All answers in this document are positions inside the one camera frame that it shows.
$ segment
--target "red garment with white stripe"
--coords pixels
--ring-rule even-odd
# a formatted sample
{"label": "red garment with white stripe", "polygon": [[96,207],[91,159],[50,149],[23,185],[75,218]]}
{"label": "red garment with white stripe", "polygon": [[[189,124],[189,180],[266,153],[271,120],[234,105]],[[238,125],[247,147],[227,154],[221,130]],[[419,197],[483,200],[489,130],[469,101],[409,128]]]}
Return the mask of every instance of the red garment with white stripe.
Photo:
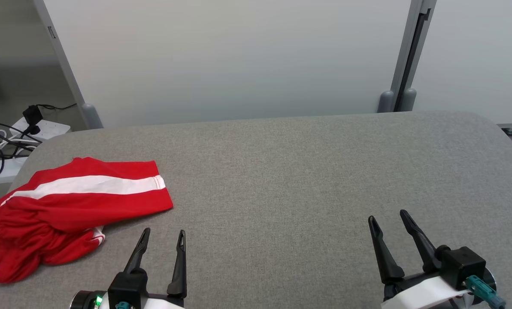
{"label": "red garment with white stripe", "polygon": [[0,283],[24,279],[40,263],[69,263],[95,250],[104,225],[172,208],[151,162],[75,158],[36,172],[0,199]]}

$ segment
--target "power adapter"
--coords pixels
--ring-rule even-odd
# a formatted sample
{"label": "power adapter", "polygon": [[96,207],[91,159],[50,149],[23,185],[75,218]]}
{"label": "power adapter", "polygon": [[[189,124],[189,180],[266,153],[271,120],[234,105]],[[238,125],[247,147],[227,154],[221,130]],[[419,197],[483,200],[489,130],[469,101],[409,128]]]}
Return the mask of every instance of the power adapter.
{"label": "power adapter", "polygon": [[40,113],[40,109],[36,105],[29,105],[27,109],[23,111],[23,117],[25,117],[25,121],[28,123],[28,129],[25,131],[27,134],[38,134],[40,133],[40,128],[37,123],[42,120],[42,113]]}

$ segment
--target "white power strip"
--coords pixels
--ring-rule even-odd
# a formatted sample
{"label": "white power strip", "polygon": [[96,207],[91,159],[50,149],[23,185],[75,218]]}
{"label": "white power strip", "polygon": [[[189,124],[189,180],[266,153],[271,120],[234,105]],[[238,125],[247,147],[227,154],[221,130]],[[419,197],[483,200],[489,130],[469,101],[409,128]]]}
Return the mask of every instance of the white power strip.
{"label": "white power strip", "polygon": [[[62,135],[71,132],[70,125],[60,124],[52,121],[41,120],[36,125],[38,125],[38,127],[40,128],[40,132],[38,132],[38,134],[29,135],[41,141],[47,141],[52,137],[56,137],[57,135]],[[25,120],[25,117],[21,117],[21,119],[18,120],[12,127],[24,131],[29,127],[29,124]],[[12,133],[12,135],[16,135],[21,132],[16,131],[14,129],[10,129],[10,133]]]}
{"label": "white power strip", "polygon": [[4,169],[0,174],[0,184],[7,184],[8,182],[12,182],[26,160],[26,157],[4,160]]}
{"label": "white power strip", "polygon": [[[40,132],[38,134],[30,134],[35,139],[39,139],[40,141],[47,141],[48,139],[51,139],[52,137],[56,137],[58,135],[62,135],[65,133],[68,133],[71,131],[71,126],[55,123],[52,121],[45,121],[41,120],[39,123],[37,123],[38,127],[40,128]],[[19,121],[17,121],[12,127],[15,127],[18,130],[24,131],[26,130],[29,125],[25,121],[25,118],[22,117]],[[10,129],[10,133],[12,135],[16,135],[18,133],[21,133],[20,131]],[[25,160],[27,158],[15,158],[15,159],[7,159],[4,160],[4,169],[2,170],[2,173],[0,174],[0,184],[6,184],[8,182],[12,182],[15,179],[15,176],[17,176],[17,173],[25,163]]]}

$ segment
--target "gray fabric surface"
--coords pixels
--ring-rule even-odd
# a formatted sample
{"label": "gray fabric surface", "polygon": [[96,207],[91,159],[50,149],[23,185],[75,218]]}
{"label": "gray fabric surface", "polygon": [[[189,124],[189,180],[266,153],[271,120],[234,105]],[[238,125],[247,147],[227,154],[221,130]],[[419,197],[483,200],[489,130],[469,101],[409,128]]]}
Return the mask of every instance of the gray fabric surface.
{"label": "gray fabric surface", "polygon": [[0,308],[66,308],[105,290],[145,227],[150,293],[165,293],[187,232],[188,308],[379,308],[367,218],[407,274],[407,209],[436,245],[487,260],[512,308],[512,143],[468,113],[395,113],[121,127],[38,147],[12,188],[73,157],[155,160],[175,207],[106,227],[92,254],[0,285]]}

